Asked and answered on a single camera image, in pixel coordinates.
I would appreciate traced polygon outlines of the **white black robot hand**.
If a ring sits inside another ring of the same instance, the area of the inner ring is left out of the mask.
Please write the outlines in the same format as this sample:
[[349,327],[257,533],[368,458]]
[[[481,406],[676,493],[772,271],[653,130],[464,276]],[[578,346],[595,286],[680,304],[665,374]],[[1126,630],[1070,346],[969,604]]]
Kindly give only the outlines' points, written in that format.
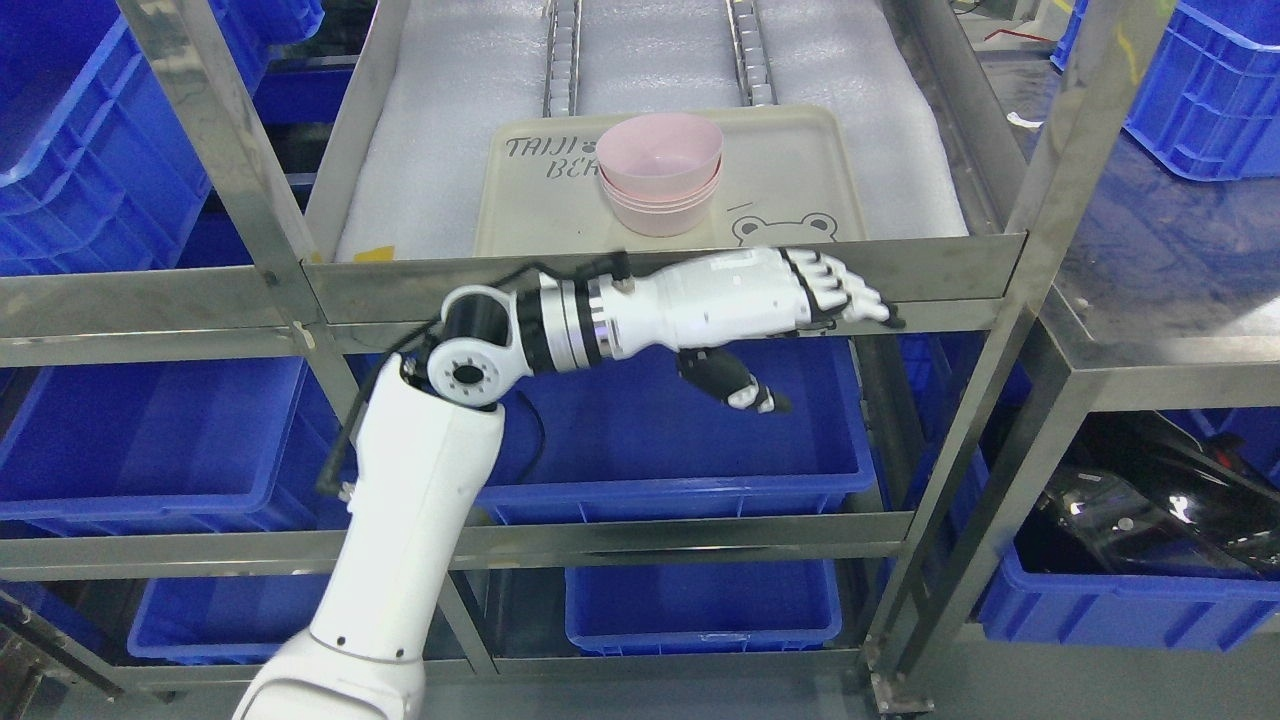
[[905,325],[896,306],[859,274],[813,249],[736,249],[676,263],[632,279],[626,290],[603,279],[595,286],[590,327],[603,357],[621,361],[666,347],[682,379],[746,413],[786,413],[791,404],[726,345],[836,322]]

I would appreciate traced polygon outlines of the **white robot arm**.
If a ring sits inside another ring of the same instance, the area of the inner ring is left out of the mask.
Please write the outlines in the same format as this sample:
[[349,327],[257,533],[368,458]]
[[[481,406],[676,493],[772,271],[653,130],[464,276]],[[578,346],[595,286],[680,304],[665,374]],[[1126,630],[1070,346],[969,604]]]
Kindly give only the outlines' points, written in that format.
[[470,509],[492,474],[521,378],[602,355],[590,284],[634,277],[625,251],[571,272],[526,263],[451,291],[384,352],[319,478],[348,446],[358,478],[349,527],[306,629],[259,670],[238,719],[417,719],[422,650]]

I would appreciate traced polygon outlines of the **blue bin under arm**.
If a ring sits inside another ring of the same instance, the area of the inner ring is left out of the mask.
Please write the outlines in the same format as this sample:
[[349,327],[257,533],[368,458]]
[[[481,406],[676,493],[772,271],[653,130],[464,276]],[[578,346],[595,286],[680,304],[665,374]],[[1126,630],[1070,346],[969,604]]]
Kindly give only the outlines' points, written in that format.
[[714,401],[678,378],[664,348],[522,380],[479,507],[502,525],[815,515],[876,484],[845,340],[731,351],[788,413]]

